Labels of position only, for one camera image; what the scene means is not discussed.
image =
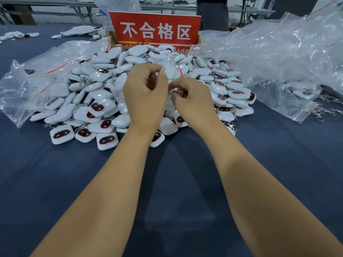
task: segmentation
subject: forearm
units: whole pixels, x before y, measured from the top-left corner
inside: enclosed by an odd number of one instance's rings
[[[151,142],[132,128],[32,257],[121,256],[131,232]]]
[[[221,124],[206,132],[235,223],[254,256],[342,256],[342,245]]]

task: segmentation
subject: yellow stripe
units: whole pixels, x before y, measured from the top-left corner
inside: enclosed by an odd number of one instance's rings
[[[130,44],[136,44],[137,41],[120,41],[120,43],[130,43]]]

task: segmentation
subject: person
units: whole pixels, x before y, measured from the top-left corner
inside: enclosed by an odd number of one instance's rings
[[[135,218],[148,148],[164,115],[168,90],[175,88],[172,101],[208,146],[234,221],[252,254],[343,256],[343,246],[334,235],[219,120],[208,87],[193,78],[179,78],[168,85],[161,67],[133,67],[123,87],[130,128],[31,257],[123,254]]]
[[[227,0],[197,0],[197,15],[201,16],[199,30],[229,29]]]

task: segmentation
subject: dark blue table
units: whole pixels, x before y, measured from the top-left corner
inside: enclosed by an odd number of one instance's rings
[[[0,45],[0,77],[13,59],[22,63],[52,46],[84,39],[50,38],[71,26],[0,26],[0,35],[41,34]],[[255,114],[238,119],[237,138],[343,241],[343,116],[324,116],[323,123],[309,116],[299,125],[258,101],[253,108]],[[112,153],[99,151],[95,141],[55,146],[49,131],[32,122],[17,129],[0,113],[1,257],[29,256]],[[149,149],[124,256],[251,256],[212,157],[191,128]]]

